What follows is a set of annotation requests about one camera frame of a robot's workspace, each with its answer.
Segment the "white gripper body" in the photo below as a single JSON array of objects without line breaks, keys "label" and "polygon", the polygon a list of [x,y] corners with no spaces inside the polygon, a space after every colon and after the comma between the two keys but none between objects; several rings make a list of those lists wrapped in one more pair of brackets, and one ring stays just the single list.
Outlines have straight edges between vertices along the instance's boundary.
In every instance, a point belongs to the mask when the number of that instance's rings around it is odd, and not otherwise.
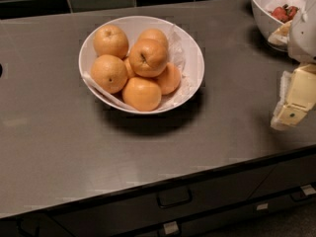
[{"label": "white gripper body", "polygon": [[316,0],[307,0],[294,16],[287,50],[299,62],[316,63]]}]

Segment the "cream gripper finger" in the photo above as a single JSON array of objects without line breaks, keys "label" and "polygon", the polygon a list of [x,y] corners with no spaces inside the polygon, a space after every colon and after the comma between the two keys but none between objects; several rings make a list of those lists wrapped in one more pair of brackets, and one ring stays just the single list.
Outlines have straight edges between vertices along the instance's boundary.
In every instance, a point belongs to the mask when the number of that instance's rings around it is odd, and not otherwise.
[{"label": "cream gripper finger", "polygon": [[271,127],[286,130],[297,126],[316,105],[316,65],[300,63],[293,71],[284,71],[280,78],[279,101]]}]

